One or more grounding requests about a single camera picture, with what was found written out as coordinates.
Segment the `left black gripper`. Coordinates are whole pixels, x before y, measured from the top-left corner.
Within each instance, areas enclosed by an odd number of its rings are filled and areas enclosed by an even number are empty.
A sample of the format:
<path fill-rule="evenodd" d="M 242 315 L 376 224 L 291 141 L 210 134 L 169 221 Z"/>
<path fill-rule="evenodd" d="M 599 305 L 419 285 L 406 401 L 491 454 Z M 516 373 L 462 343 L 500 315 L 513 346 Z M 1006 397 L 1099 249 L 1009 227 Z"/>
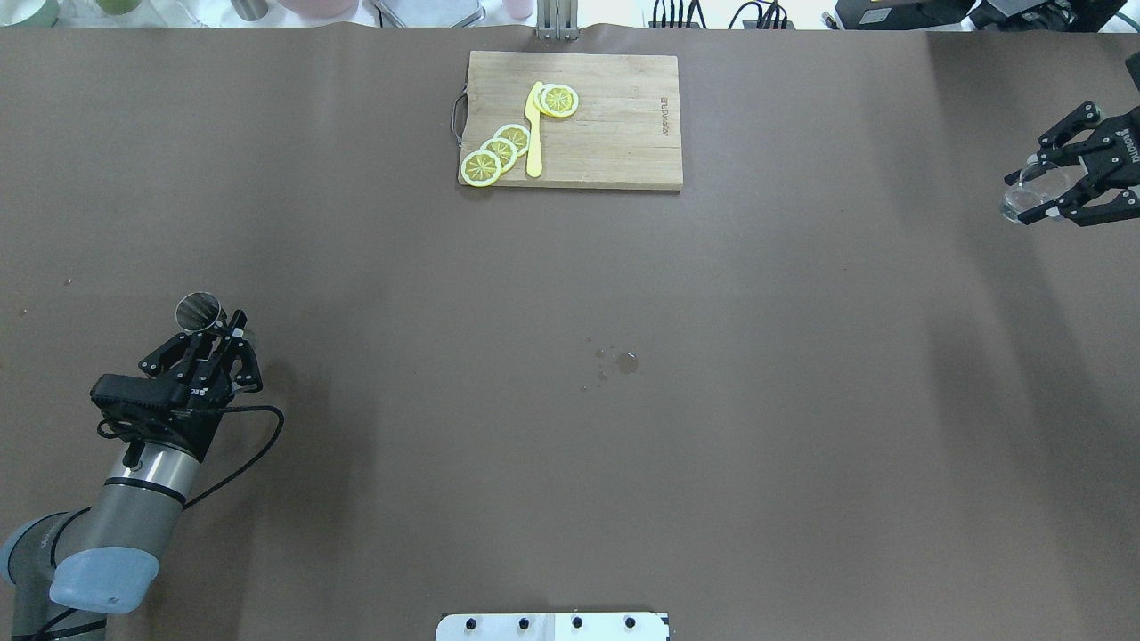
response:
<path fill-rule="evenodd" d="M 237 309 L 223 326 L 223 359 L 207 360 L 210 336 L 180 331 L 138 362 L 147 378 L 156 378 L 160 438 L 193 459 L 205 459 L 217 425 L 235 393 L 260 393 L 264 381 L 256 360 L 256 340 L 249 314 Z"/>

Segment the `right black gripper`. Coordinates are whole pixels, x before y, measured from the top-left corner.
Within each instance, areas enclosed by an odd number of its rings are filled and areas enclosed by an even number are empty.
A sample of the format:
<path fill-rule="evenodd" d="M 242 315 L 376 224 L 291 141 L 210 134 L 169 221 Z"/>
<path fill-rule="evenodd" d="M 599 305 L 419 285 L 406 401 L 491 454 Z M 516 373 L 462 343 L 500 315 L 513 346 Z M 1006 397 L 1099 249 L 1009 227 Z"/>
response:
<path fill-rule="evenodd" d="M 1078 198 L 1043 198 L 1017 214 L 1017 224 L 1062 218 L 1080 227 L 1118 224 L 1139 216 L 1139 107 L 1105 117 L 1096 102 L 1082 102 L 1039 135 L 1039 151 L 1021 169 L 1005 175 L 1005 186 L 1091 186 L 1096 193 L 1117 190 L 1099 206 Z"/>

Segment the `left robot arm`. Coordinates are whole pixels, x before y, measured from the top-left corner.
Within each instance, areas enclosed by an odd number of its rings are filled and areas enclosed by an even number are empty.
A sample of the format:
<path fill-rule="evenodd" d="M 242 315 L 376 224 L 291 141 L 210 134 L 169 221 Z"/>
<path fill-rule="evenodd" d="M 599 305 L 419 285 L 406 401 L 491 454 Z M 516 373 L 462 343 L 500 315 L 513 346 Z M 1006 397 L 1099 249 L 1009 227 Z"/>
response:
<path fill-rule="evenodd" d="M 125 445 L 89 508 L 42 516 L 3 544 L 13 585 L 13 640 L 101 640 L 111 615 L 133 612 L 192 496 L 233 399 L 262 378 L 244 310 L 215 297 L 184 297 L 174 336 L 139 362 L 138 375 L 107 373 L 90 391 L 97 433 Z"/>

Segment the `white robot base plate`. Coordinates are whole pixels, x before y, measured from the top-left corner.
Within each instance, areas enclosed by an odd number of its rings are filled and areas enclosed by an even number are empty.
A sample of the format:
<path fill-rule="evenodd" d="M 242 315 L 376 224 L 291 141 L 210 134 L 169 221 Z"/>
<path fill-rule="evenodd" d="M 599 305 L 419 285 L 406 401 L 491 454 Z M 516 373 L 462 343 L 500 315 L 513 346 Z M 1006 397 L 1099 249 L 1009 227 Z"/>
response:
<path fill-rule="evenodd" d="M 671 640 L 666 612 L 453 612 L 435 640 Z"/>

